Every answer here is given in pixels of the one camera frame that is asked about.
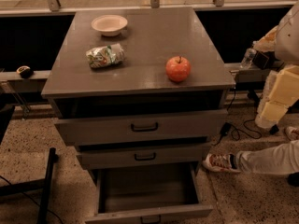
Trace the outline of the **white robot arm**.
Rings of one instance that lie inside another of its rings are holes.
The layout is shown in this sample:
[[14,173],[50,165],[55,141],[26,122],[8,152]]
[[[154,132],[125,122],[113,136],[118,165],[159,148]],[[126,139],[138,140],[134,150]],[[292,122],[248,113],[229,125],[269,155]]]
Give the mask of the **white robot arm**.
[[258,127],[271,129],[299,100],[299,2],[253,48],[273,51],[285,63],[279,72],[269,73],[255,118]]

